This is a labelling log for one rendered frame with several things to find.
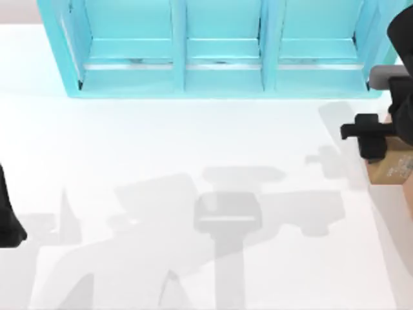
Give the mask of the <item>brown book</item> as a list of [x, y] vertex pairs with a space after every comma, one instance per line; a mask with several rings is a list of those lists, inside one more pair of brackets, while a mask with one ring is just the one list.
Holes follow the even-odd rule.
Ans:
[[413, 146], [399, 136], [385, 136], [387, 153], [383, 160], [367, 163], [372, 185], [402, 185], [413, 173]]

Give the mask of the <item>pale grey rounded box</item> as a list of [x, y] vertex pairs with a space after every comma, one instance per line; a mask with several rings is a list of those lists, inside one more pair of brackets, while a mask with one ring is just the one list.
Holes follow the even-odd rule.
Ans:
[[377, 65], [369, 74], [368, 85], [374, 90], [389, 90], [391, 78], [410, 78], [404, 65]]

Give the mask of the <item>light blue rack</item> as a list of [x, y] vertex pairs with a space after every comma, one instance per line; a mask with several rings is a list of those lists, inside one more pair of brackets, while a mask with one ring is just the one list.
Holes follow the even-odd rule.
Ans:
[[36, 0], [71, 98], [374, 98], [413, 0]]

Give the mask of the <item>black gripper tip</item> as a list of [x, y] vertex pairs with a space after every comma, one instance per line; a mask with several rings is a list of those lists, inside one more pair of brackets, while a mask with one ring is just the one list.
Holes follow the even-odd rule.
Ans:
[[28, 234], [12, 208], [3, 166], [0, 164], [0, 249], [16, 248]]

